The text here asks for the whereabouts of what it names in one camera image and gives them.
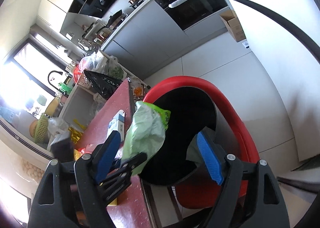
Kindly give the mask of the red plastic bag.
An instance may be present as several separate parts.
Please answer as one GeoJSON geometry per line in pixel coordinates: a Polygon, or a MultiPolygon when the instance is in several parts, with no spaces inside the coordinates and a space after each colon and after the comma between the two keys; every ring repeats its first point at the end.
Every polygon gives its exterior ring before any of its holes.
{"type": "Polygon", "coordinates": [[[86,147],[78,149],[78,151],[80,152],[81,155],[92,154],[95,148],[96,148],[96,145],[88,144],[86,147]]]}

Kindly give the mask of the green plastic wrapper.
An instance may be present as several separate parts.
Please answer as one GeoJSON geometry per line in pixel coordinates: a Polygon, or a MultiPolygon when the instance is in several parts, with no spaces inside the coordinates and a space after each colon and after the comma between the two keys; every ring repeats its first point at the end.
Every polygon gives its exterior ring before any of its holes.
{"type": "Polygon", "coordinates": [[[136,111],[127,130],[122,162],[132,159],[139,153],[145,153],[149,161],[162,147],[165,131],[168,129],[171,111],[143,102],[136,102],[136,111]]]}

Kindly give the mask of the white blue carton box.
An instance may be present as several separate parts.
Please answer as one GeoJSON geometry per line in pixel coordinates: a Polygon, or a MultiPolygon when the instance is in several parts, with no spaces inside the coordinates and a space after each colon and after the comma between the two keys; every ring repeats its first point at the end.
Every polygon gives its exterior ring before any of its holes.
{"type": "Polygon", "coordinates": [[[120,133],[121,142],[125,139],[125,112],[119,110],[108,124],[107,137],[113,132],[120,133]]]}

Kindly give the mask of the black kitchen faucet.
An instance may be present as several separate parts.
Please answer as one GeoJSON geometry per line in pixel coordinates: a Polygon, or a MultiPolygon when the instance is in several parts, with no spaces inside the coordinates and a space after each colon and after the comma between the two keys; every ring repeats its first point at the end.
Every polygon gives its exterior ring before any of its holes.
{"type": "Polygon", "coordinates": [[[55,90],[60,90],[60,84],[64,81],[63,76],[62,71],[51,71],[47,77],[49,85],[55,90]]]}

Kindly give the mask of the gold foil bag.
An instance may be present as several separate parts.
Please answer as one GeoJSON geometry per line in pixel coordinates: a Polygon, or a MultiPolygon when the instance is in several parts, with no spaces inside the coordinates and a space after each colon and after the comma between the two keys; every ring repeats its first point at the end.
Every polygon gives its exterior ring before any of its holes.
{"type": "Polygon", "coordinates": [[[73,128],[73,127],[69,127],[68,130],[71,133],[71,141],[76,145],[79,140],[81,139],[83,132],[73,128]]]}

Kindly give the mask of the green plastic basket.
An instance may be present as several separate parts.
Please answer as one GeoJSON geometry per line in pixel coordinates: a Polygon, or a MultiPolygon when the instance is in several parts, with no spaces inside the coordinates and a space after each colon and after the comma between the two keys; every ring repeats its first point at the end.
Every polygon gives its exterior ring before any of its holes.
{"type": "Polygon", "coordinates": [[[44,142],[47,131],[48,131],[48,116],[46,114],[41,114],[39,120],[37,121],[37,125],[34,131],[34,142],[35,143],[42,143],[44,142]]]}

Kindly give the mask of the yellow basin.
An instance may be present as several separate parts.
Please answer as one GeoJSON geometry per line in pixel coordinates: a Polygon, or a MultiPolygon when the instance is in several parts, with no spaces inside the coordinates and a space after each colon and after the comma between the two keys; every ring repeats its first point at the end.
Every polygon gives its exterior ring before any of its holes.
{"type": "Polygon", "coordinates": [[[56,96],[50,102],[50,104],[48,105],[44,113],[49,117],[53,117],[54,114],[58,112],[60,109],[61,109],[60,98],[56,96]]]}

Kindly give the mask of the red stool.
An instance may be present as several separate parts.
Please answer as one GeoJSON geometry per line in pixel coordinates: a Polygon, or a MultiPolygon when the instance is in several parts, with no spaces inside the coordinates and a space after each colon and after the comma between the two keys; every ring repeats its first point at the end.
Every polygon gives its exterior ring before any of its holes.
{"type": "Polygon", "coordinates": [[[155,85],[144,101],[170,112],[165,140],[140,177],[156,186],[174,186],[185,208],[212,207],[224,182],[227,153],[255,163],[254,141],[228,99],[212,83],[174,76],[155,85]]]}

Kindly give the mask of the beige perforated storage basket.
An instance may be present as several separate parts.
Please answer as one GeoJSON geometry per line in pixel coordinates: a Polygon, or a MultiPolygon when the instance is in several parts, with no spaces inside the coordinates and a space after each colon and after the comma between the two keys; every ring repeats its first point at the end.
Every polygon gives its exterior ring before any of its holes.
{"type": "Polygon", "coordinates": [[[90,91],[94,91],[94,88],[90,82],[90,80],[85,76],[84,73],[82,73],[76,83],[78,86],[81,86],[82,88],[85,88],[90,91]]]}

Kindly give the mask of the black plastic bag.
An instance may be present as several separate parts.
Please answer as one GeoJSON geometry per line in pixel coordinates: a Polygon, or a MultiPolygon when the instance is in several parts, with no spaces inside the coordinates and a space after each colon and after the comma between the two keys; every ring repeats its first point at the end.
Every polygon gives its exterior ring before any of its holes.
{"type": "Polygon", "coordinates": [[[108,100],[122,84],[122,80],[95,71],[84,70],[84,75],[91,82],[95,91],[97,91],[105,100],[108,100]]]}

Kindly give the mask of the white refrigerator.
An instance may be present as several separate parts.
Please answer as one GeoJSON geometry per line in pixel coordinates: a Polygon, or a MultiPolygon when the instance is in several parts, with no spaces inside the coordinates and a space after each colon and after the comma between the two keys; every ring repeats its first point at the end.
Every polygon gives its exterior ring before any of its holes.
{"type": "MultiPolygon", "coordinates": [[[[288,19],[319,42],[319,9],[314,0],[250,0],[288,19]]],[[[319,63],[291,33],[266,15],[231,1],[251,50],[284,103],[299,160],[319,154],[319,63]]]]}

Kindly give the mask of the black wok with lid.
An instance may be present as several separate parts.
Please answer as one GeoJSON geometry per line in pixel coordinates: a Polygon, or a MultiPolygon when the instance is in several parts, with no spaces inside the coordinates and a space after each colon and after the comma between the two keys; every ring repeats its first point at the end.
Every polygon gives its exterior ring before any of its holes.
{"type": "Polygon", "coordinates": [[[127,13],[123,13],[122,10],[119,10],[109,18],[106,26],[111,30],[115,30],[127,18],[127,16],[127,13]]]}

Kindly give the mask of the cardboard box on floor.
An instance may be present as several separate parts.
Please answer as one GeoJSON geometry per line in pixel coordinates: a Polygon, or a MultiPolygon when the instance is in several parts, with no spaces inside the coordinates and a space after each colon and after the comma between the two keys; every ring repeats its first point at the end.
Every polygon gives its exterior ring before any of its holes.
{"type": "Polygon", "coordinates": [[[220,18],[236,42],[246,39],[241,23],[234,10],[226,10],[220,14],[220,18]]]}

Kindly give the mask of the black built-in oven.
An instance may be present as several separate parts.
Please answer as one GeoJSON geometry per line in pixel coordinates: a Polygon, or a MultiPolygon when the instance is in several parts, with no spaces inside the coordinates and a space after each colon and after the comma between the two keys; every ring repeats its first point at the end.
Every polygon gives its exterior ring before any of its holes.
{"type": "Polygon", "coordinates": [[[156,3],[182,30],[227,7],[225,0],[156,0],[156,3]]]}

